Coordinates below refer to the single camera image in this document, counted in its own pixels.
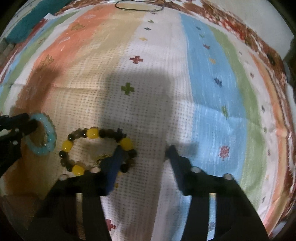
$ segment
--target patterned rug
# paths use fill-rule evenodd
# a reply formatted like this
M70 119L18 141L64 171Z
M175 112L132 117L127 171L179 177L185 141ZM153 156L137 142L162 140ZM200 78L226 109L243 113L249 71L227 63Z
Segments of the patterned rug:
M43 19L1 70L2 113L45 113L57 133L46 157L23 145L23 158L1 179L2 194L44 198L67 173L58 152L69 133L122 128L138 157L102 197L113 240L181 240L191 197L177 188L166 144L208 174L231 173L270 234L295 200L295 134L277 53L207 3L163 2L158 12L79 3ZM70 157L89 167L114 148L78 140Z

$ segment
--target cross pattern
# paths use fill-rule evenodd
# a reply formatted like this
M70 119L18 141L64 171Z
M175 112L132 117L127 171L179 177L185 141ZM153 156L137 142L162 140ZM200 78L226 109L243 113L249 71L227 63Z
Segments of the cross pattern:
M78 29L81 29L81 28L84 28L84 25L78 23L78 24L76 24L75 26L73 26L73 27L71 28L71 30L78 30Z
M111 223L110 219L106 219L106 224L109 231L111 231L111 229L116 229L116 226Z
M216 60L214 60L213 58L209 58L209 60L211 61L212 64L216 63Z
M223 161L226 157L229 157L229 147L228 146L221 146L220 147L219 157L221 157Z
M140 56L135 56L134 58L130 58L134 64L138 64L139 62L143 62L143 59Z
M226 117L226 119L229 117L228 116L228 111L227 111L227 108L226 108L226 105L222 106L221 107L221 111L222 111L222 114Z
M135 88L131 87L131 83L126 83L125 86L121 86L121 90L125 92L125 95L129 95L130 92L135 92Z
M52 58L52 56L49 57L49 54L46 56L45 60L42 60L40 62L40 67L45 67L49 64L51 64L54 61L54 59Z
M45 38L42 38L42 39L39 40L38 43L41 44L44 40L45 40Z
M209 46L209 45L204 44L203 46L204 46L206 49L210 49L210 46Z
M216 77L214 80L219 87L222 87L222 81L220 79Z

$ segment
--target orange stripe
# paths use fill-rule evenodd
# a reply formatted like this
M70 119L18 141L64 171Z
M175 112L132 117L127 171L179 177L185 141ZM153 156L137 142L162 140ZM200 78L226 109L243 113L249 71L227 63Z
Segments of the orange stripe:
M91 42L94 32L99 31L98 26L115 10L113 5L94 7L71 23L35 61L26 88L19 94L16 106L23 112L39 112L50 86L53 83L62 84L77 51Z
M272 83L267 69L253 54L250 53L250 55L253 58L253 61L255 62L260 72L260 75L264 80L265 87L269 93L276 125L276 136L278 139L279 164L276 178L276 186L274 189L274 193L272 195L271 206L265 217L265 220L263 221L263 224L268 234L270 234L272 232L272 229L276 226L288 201L287 195L283 193L285 175L287 170L287 128L285 127L283 113L279 104L280 100L277 96L276 89Z

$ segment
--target blue beaded bracelet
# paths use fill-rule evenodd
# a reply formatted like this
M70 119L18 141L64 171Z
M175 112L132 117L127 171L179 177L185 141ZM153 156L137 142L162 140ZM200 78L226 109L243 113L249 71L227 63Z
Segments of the blue beaded bracelet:
M46 135L47 135L47 142L43 147L37 147L31 141L29 136L25 137L25 142L28 145L29 149L32 152L34 152L36 155L45 156L49 152L53 151L55 148L56 133L54 131L54 128L51 125L51 123L48 121L47 117L41 113L32 115L30 119L40 121L43 124L43 127L44 127L44 129L46 131Z

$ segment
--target black cable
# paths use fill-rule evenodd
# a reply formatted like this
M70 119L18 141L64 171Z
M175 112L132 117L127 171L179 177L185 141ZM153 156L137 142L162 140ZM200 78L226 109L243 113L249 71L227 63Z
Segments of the black cable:
M123 8L123 7L118 7L117 4L118 3L121 3L121 2L141 2L141 3L146 3L146 2L149 2L149 1L136 1L136 0L128 0L128 1L118 1L115 3L115 7L118 8L118 9L121 9L121 10L134 10L134 11L142 11L142 12L158 12L158 11L161 11L163 10L164 6L163 5L156 5L158 7L161 7L160 9L154 9L154 10L144 10L144 9L134 9L134 8Z

